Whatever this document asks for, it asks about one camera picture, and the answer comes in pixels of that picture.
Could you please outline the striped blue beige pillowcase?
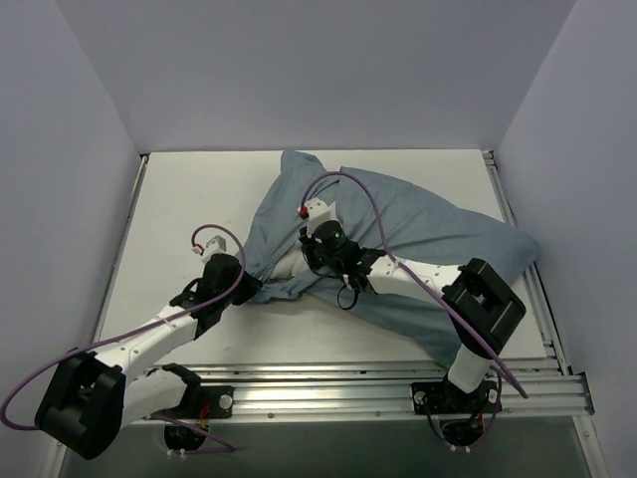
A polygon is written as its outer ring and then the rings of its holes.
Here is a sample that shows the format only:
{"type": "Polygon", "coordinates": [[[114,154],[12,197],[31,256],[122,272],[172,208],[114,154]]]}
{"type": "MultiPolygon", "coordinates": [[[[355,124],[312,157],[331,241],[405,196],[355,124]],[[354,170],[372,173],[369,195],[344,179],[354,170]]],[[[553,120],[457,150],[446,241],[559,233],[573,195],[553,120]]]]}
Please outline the striped blue beige pillowcase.
{"type": "Polygon", "coordinates": [[[472,259],[486,261],[512,284],[539,256],[538,243],[526,232],[478,212],[459,208],[411,182],[380,173],[343,168],[328,175],[311,154],[285,151],[279,174],[252,221],[245,244],[248,274],[262,289],[253,304],[294,301],[311,294],[335,303],[344,276],[356,267],[369,272],[380,261],[387,276],[405,276],[418,263],[449,268],[453,275],[472,259]],[[302,197],[334,206],[342,224],[342,242],[360,252],[350,258],[329,255],[338,266],[309,269],[310,255],[299,241],[302,197]]]}

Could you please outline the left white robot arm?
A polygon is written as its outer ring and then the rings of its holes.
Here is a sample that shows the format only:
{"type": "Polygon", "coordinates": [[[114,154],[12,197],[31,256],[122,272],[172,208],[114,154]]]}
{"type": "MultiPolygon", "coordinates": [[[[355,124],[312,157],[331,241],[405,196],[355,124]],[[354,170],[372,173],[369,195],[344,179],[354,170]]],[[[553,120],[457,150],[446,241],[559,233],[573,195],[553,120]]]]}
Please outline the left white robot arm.
{"type": "Polygon", "coordinates": [[[140,333],[111,339],[94,351],[62,360],[35,415],[37,429],[85,459],[100,456],[129,424],[164,412],[172,418],[206,418],[218,400],[200,376],[159,360],[216,326],[230,306],[263,287],[239,260],[217,253],[140,333]]]}

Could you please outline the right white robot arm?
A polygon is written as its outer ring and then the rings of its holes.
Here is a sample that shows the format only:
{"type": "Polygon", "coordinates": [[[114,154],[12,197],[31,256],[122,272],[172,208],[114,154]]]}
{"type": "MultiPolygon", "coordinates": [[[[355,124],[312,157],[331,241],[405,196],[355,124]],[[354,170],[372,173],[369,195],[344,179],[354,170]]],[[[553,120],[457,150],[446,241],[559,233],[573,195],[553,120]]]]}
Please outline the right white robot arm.
{"type": "Polygon", "coordinates": [[[443,308],[461,346],[447,372],[442,398],[453,410],[467,409],[492,364],[516,331],[527,308],[482,259],[466,265],[433,265],[392,258],[380,249],[359,246],[340,223],[328,220],[300,230],[302,253],[309,268],[321,268],[355,295],[391,295],[443,308]]]}

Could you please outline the aluminium rail frame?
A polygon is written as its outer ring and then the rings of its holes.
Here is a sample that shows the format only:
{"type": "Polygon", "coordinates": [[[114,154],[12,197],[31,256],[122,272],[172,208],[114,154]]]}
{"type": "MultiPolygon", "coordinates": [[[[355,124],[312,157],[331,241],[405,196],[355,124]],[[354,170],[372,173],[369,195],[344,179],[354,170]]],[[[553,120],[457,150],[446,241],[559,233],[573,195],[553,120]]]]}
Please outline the aluminium rail frame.
{"type": "MultiPolygon", "coordinates": [[[[201,272],[191,232],[222,224],[246,237],[280,171],[276,151],[154,152],[142,163],[98,339],[139,327],[201,272]]],[[[477,149],[323,150],[329,170],[354,167],[417,184],[459,207],[510,222],[493,163],[477,149]]],[[[502,417],[586,416],[585,379],[570,374],[528,270],[514,289],[527,315],[503,356],[526,390],[506,386],[502,417]]],[[[411,386],[442,368],[413,342],[315,297],[228,310],[203,338],[169,356],[207,385],[231,385],[236,423],[406,420],[411,386]]]]}

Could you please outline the white pillow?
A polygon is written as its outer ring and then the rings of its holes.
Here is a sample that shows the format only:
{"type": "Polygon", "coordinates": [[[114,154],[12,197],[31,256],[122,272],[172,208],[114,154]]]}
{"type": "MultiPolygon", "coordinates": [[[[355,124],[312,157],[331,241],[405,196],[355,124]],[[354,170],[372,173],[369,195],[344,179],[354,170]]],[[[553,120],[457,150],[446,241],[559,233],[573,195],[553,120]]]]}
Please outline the white pillow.
{"type": "Polygon", "coordinates": [[[303,251],[291,248],[275,265],[271,278],[287,281],[299,276],[309,269],[303,251]]]}

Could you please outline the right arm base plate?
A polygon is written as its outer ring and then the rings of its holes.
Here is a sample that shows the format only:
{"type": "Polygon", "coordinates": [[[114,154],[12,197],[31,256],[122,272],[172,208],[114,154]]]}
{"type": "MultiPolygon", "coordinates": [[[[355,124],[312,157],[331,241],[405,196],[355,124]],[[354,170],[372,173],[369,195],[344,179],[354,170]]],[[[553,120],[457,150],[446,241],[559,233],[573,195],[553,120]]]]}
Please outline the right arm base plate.
{"type": "Polygon", "coordinates": [[[473,415],[502,411],[498,385],[492,380],[484,380],[470,393],[447,380],[412,382],[410,392],[414,412],[419,415],[473,415]]]}

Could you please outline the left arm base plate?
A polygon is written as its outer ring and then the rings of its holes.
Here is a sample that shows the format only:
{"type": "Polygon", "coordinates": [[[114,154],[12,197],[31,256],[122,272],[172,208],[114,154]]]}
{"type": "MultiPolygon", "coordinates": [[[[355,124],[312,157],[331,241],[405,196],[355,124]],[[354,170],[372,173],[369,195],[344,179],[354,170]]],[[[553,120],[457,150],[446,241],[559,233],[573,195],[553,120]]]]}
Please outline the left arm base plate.
{"type": "Polygon", "coordinates": [[[178,404],[157,408],[152,414],[177,419],[227,419],[233,414],[234,391],[230,385],[189,385],[178,404]]]}

